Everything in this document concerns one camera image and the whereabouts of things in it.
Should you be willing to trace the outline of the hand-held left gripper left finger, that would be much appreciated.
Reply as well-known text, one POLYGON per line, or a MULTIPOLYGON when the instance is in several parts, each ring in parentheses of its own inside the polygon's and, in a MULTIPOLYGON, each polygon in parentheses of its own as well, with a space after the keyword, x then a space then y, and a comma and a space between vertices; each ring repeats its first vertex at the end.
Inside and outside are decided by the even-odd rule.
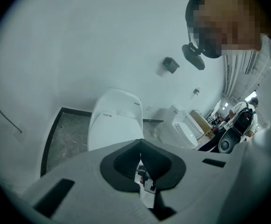
POLYGON ((139 193, 115 190, 100 173, 102 159, 130 143, 118 143, 74 156, 32 184, 24 192, 23 200, 35 207, 61 179, 66 179, 74 184, 49 221, 58 224, 158 223, 140 200, 139 193))

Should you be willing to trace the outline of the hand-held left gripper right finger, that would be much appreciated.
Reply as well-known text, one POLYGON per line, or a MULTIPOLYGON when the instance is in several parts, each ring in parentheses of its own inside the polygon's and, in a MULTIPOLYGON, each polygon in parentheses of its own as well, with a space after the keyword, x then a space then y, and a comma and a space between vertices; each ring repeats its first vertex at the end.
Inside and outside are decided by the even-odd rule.
POLYGON ((184 149, 140 140, 141 160, 156 186, 154 208, 142 223, 171 220, 202 197, 228 162, 228 154, 184 149))

